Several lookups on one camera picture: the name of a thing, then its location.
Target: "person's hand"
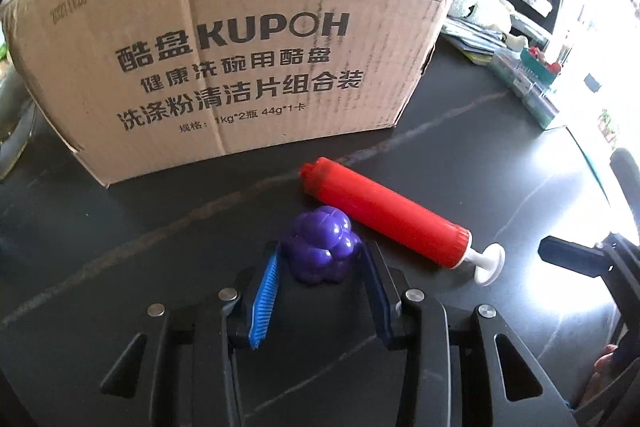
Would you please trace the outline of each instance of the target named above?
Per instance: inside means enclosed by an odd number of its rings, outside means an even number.
[[[614,346],[613,344],[607,345],[602,352],[602,356],[593,364],[593,375],[580,400],[580,406],[586,404],[611,383],[612,378],[609,373],[609,365],[611,364],[613,352],[617,347],[618,346]]]

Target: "green container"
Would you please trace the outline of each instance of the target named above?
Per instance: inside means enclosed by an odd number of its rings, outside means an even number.
[[[558,109],[545,96],[548,86],[543,86],[538,76],[522,64],[516,52],[496,52],[489,69],[522,100],[542,129],[562,125],[561,119],[558,118]]]
[[[520,53],[520,60],[522,61],[522,65],[532,73],[539,84],[543,86],[549,87],[558,76],[555,73],[551,73],[551,71],[547,70],[541,62],[538,62],[536,57],[534,57],[531,52],[524,48]]]

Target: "toy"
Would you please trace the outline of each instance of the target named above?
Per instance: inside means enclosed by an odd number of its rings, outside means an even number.
[[[303,212],[282,240],[293,276],[307,284],[341,282],[357,256],[360,238],[347,215],[332,206]]]
[[[356,172],[318,158],[300,169],[305,191],[345,211],[364,225],[421,253],[445,268],[462,261],[476,265],[475,280],[491,284],[504,266],[504,248],[494,243],[484,252],[471,248],[471,233],[389,188]]]

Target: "stack of papers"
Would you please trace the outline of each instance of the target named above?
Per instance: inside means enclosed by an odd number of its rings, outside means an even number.
[[[487,62],[497,50],[506,48],[500,30],[486,30],[462,19],[447,17],[441,33],[465,55],[484,55]]]

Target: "black countertop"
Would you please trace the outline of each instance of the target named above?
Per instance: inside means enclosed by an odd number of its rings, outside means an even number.
[[[554,234],[592,246],[609,206],[564,129],[542,132],[490,71],[439,41],[398,127],[287,144],[100,187],[45,125],[0,186],[0,367],[42,426],[145,425],[145,407],[98,382],[146,307],[229,285],[263,244],[316,202],[296,169],[318,156],[467,227],[507,251],[497,282],[447,271],[378,234],[387,262],[443,303],[491,303],[574,399],[613,327],[600,279],[540,261]],[[389,426],[404,356],[373,337],[357,281],[307,289],[285,279],[262,347],[239,357],[249,426]],[[139,393],[147,391],[141,384]]]

